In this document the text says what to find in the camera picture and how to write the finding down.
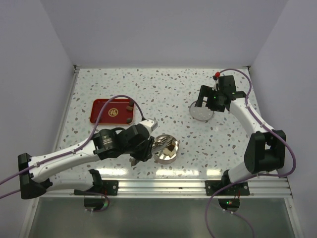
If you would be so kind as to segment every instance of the stainless steel bowl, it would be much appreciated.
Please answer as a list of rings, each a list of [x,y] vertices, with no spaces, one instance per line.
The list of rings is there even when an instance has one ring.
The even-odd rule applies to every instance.
[[[171,135],[160,135],[155,138],[152,146],[153,158],[160,164],[173,163],[179,151],[179,143]]]

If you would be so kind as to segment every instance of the terrazzo surface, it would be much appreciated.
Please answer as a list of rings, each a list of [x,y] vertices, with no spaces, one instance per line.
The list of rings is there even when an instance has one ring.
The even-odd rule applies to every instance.
[[[146,118],[158,120],[153,132],[173,135],[180,142],[179,155],[170,165],[157,164],[154,159],[131,167],[130,156],[89,163],[63,173],[82,173],[98,169],[103,178],[125,179],[217,179],[223,171],[243,161],[248,136],[230,112],[214,113],[209,121],[201,122],[189,114],[189,106],[197,100],[201,85],[213,86],[212,76],[221,69],[182,68],[113,68],[80,69],[73,92],[59,148],[71,146],[89,136],[93,125],[90,113],[95,99],[123,94],[140,105]],[[247,79],[234,75],[238,91],[248,91]],[[250,101],[259,112],[252,90]],[[135,110],[133,123],[141,117]],[[98,126],[98,129],[115,126]]]

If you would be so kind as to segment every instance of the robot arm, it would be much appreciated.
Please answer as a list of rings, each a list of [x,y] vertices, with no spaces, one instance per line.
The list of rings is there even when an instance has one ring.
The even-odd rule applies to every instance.
[[[248,103],[249,108],[262,121],[262,124],[250,114],[245,103],[246,94],[243,91],[237,92],[232,75],[214,79],[216,84],[213,88],[201,86],[195,106],[201,107],[204,97],[207,97],[206,107],[217,112],[224,112],[225,109],[230,111],[242,124],[250,138],[244,154],[244,161],[223,173],[221,186],[226,186],[253,174],[282,168],[284,166],[285,145],[267,132],[262,125],[265,124],[272,130],[273,127],[268,125]],[[274,132],[284,140],[286,139],[282,130]]]
[[[27,153],[19,155],[19,171],[34,166],[20,175],[22,199],[35,198],[43,195],[46,191],[59,189],[101,192],[102,180],[96,170],[90,170],[83,175],[83,178],[80,178],[79,175],[67,175],[66,178],[60,178],[57,173],[80,164],[117,158],[122,154],[130,154],[137,162],[145,162],[152,157],[154,138],[151,133],[157,126],[157,121],[147,119],[127,129],[102,129],[94,134],[80,150],[76,150],[76,148],[84,144],[86,140],[43,156],[32,157]],[[41,164],[41,161],[58,155],[60,155],[59,158]]]

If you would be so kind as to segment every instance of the red tray with gold emblem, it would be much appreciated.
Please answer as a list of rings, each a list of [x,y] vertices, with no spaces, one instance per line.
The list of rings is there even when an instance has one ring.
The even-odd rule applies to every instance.
[[[91,110],[90,122],[95,124],[99,112],[108,99],[96,99]],[[129,125],[133,121],[134,104],[129,99],[114,99],[104,109],[99,125]]]

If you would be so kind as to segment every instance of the purple cable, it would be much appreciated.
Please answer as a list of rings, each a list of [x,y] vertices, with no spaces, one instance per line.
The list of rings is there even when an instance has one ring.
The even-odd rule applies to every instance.
[[[140,111],[142,120],[144,119],[144,115],[143,115],[143,112],[142,112],[140,106],[139,106],[132,98],[130,98],[129,96],[126,96],[126,95],[113,96],[113,97],[110,98],[110,99],[103,105],[103,107],[101,108],[101,110],[100,110],[100,112],[99,112],[99,115],[98,115],[98,117],[97,117],[97,120],[96,120],[96,122],[95,122],[94,128],[93,128],[92,132],[90,133],[88,139],[87,139],[81,146],[78,146],[76,149],[74,149],[75,152],[78,151],[78,150],[81,150],[82,148],[84,148],[84,147],[89,143],[89,141],[91,140],[91,138],[94,136],[94,133],[95,133],[95,131],[96,131],[96,129],[97,129],[98,123],[99,123],[99,121],[100,121],[100,119],[101,119],[101,116],[102,116],[102,114],[103,114],[104,109],[107,107],[107,105],[108,105],[113,99],[120,98],[120,97],[130,99],[132,102],[134,102],[134,104],[137,106],[137,108],[138,108],[139,111]],[[60,155],[56,155],[56,156],[47,158],[47,159],[45,159],[45,160],[42,160],[42,161],[38,162],[38,165],[42,165],[42,164],[44,164],[44,163],[46,163],[46,162],[48,162],[48,161],[51,161],[51,160],[54,160],[54,159],[57,159],[57,158],[60,158],[60,157],[66,156],[66,155],[70,155],[70,154],[72,154],[72,153],[73,153],[72,151],[68,151],[68,152],[65,152],[65,153],[63,153],[63,154],[60,154]],[[25,168],[25,169],[23,169],[23,170],[21,170],[21,171],[19,171],[19,172],[15,173],[15,174],[13,174],[13,175],[11,175],[11,176],[9,176],[9,177],[7,177],[6,179],[4,179],[4,180],[2,180],[2,181],[0,182],[0,185],[4,184],[5,182],[7,182],[7,181],[13,179],[14,177],[16,177],[16,176],[18,176],[18,175],[21,175],[21,174],[25,173],[26,171],[31,170],[32,168],[34,168],[34,165],[31,165],[31,166],[29,166],[29,167],[27,167],[27,168]],[[9,196],[9,195],[5,194],[5,195],[1,196],[0,199],[1,199],[1,198],[4,198],[4,197],[7,197],[7,196]]]
[[[12,194],[15,194],[15,193],[19,192],[19,191],[20,191],[20,190],[18,189],[18,190],[9,192],[9,193],[7,193],[7,194],[5,194],[5,195],[0,196],[0,199],[3,199],[3,198],[5,198],[5,197],[8,197],[8,196],[10,196],[10,195],[12,195]]]
[[[235,68],[227,68],[227,69],[224,69],[224,70],[220,71],[219,73],[223,73],[223,72],[226,72],[226,71],[228,71],[228,70],[236,71],[236,72],[242,74],[243,76],[245,76],[246,79],[248,80],[248,82],[249,82],[249,91],[248,91],[247,96],[246,96],[246,98],[245,98],[245,103],[246,103],[246,105],[248,105],[248,98],[249,98],[249,95],[250,95],[251,90],[252,90],[252,82],[251,82],[250,78],[249,78],[244,72],[242,72],[242,71],[240,71],[240,70],[238,70],[238,69],[235,69]],[[254,117],[254,119],[255,119],[258,123],[262,124],[262,121],[254,114],[254,112],[250,109],[250,107],[248,107],[248,111],[250,112],[250,114]],[[219,189],[218,191],[216,191],[216,192],[210,197],[210,199],[209,199],[209,201],[208,201],[208,203],[207,203],[206,209],[205,209],[205,224],[206,224],[206,227],[207,227],[207,229],[208,229],[208,231],[209,231],[211,237],[213,237],[213,238],[215,238],[215,236],[214,236],[214,234],[212,233],[212,231],[211,231],[211,229],[210,229],[210,227],[209,227],[209,224],[208,224],[208,208],[209,208],[209,206],[210,206],[210,204],[211,204],[212,199],[213,199],[217,194],[219,194],[220,192],[226,190],[227,188],[232,187],[233,185],[236,185],[236,184],[238,184],[238,183],[247,181],[247,180],[252,179],[252,178],[254,178],[254,177],[256,177],[256,176],[272,176],[272,177],[280,177],[280,178],[281,178],[281,177],[289,176],[289,175],[292,174],[292,173],[295,171],[295,169],[296,169],[296,157],[295,157],[294,151],[291,149],[290,145],[289,145],[288,143],[286,143],[286,141],[284,141],[284,140],[283,140],[279,135],[277,135],[274,131],[272,131],[271,129],[269,129],[267,126],[262,125],[262,127],[263,127],[265,130],[267,130],[268,132],[270,132],[274,137],[276,137],[278,140],[280,140],[280,141],[286,146],[286,148],[289,150],[289,152],[290,152],[290,154],[291,154],[291,156],[292,156],[292,159],[293,159],[293,167],[292,167],[292,169],[291,169],[289,172],[287,172],[287,173],[285,173],[285,174],[282,174],[282,175],[271,175],[271,174],[263,174],[263,173],[260,173],[260,174],[257,174],[257,175],[251,175],[251,176],[249,176],[249,177],[247,177],[247,178],[244,178],[244,179],[238,180],[238,181],[236,181],[236,182],[233,182],[233,183],[231,183],[231,184],[228,184],[227,186],[225,186],[225,187]],[[251,230],[252,230],[252,237],[255,238],[256,235],[255,235],[254,228],[252,227],[251,223],[250,223],[247,219],[245,219],[244,217],[242,217],[241,215],[238,215],[238,214],[235,214],[235,215],[238,216],[238,217],[240,217],[241,219],[243,219],[243,220],[249,225],[249,227],[250,227]]]

